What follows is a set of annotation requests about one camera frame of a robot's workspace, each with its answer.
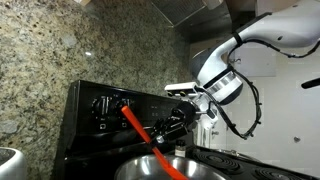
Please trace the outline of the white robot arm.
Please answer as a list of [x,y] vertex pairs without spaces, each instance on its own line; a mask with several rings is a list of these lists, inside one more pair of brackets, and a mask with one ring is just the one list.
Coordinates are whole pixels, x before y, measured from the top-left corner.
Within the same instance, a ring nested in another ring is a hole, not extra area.
[[298,0],[283,10],[256,17],[223,42],[197,53],[192,58],[191,69],[195,80],[165,87],[167,94],[178,98],[179,103],[167,118],[154,124],[150,144],[157,146],[185,136],[195,123],[210,129],[218,119],[223,119],[238,137],[252,136],[260,123],[260,109],[256,110],[253,124],[244,133],[236,129],[223,110],[240,95],[247,79],[231,63],[223,61],[222,55],[231,54],[249,43],[264,45],[280,54],[286,48],[309,46],[316,50],[320,39],[319,17],[320,0]]

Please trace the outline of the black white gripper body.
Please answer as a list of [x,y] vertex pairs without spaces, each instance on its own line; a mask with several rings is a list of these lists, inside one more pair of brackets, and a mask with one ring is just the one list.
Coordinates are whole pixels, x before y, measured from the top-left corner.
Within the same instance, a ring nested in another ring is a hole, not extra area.
[[209,101],[201,102],[203,104],[190,100],[179,102],[163,122],[163,138],[180,138],[190,132],[190,126],[197,123],[205,129],[214,127],[218,120],[215,110]]

